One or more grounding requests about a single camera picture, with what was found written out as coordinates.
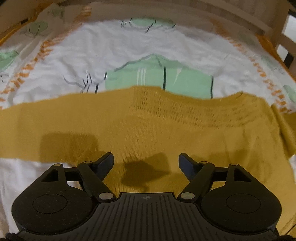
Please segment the light wooden bed frame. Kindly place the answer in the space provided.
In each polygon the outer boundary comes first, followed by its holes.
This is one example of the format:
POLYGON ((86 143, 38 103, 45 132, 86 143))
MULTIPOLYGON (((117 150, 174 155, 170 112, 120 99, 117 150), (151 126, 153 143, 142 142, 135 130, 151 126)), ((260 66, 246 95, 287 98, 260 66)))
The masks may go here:
POLYGON ((68 65, 66 75, 74 76, 89 67, 94 73, 110 69, 111 50, 98 27, 105 21, 118 22, 129 18, 150 18, 164 25, 153 25, 157 36, 169 31, 168 22, 177 29, 198 28, 214 30, 219 22, 229 31, 241 28, 263 34, 274 46, 292 45, 283 35, 288 12, 295 7, 289 1, 2 1, 1 49, 12 49, 27 37, 20 33, 36 20, 44 10, 63 6, 64 16, 54 20, 46 30, 45 40, 51 40, 50 55, 55 70, 68 65))

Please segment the white patterned duvet cover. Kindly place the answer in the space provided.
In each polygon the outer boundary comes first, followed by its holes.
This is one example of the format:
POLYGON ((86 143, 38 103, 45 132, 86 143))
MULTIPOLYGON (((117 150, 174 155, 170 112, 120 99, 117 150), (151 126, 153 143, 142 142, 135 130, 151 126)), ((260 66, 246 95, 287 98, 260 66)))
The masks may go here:
MULTIPOLYGON (((12 49, 1 49, 1 111, 12 106, 56 99, 70 94, 97 94, 136 86, 156 87, 196 99, 248 93, 275 105, 281 113, 295 114, 295 82, 243 28, 229 31, 219 22, 214 30, 177 29, 157 36, 150 28, 163 22, 150 18, 105 21, 98 28, 106 38, 112 66, 102 73, 89 67, 74 76, 68 65, 54 69, 46 61, 51 40, 46 30, 64 16, 63 7, 44 10, 36 22, 20 30, 27 39, 12 49)), ((53 163, 1 157, 1 234, 15 232, 11 216, 15 198, 53 163)))

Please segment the mustard yellow knit sweater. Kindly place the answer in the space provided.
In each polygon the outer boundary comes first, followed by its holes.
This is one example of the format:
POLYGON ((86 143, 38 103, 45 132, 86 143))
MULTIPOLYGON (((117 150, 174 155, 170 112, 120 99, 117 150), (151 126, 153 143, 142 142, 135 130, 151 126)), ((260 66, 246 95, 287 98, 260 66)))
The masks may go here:
POLYGON ((179 193, 186 153, 216 166, 240 164, 281 202, 277 228, 295 225, 295 114, 238 92, 196 99, 156 87, 70 94, 1 111, 1 157, 73 166, 115 159, 107 186, 120 192, 179 193))

